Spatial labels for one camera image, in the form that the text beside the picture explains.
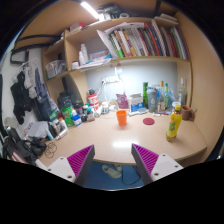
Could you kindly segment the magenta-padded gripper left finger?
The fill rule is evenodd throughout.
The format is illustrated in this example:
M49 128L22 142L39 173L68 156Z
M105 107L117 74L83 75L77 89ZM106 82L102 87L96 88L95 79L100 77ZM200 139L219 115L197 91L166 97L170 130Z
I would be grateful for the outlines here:
M67 158L59 157L47 168L47 171L76 185L83 186L94 155L95 148L90 145Z

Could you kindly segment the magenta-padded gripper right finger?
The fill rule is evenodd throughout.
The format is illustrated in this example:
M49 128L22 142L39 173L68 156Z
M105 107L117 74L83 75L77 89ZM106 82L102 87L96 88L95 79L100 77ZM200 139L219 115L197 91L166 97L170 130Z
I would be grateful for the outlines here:
M131 154L145 185L182 169L182 166L167 154L158 155L137 144L132 144Z

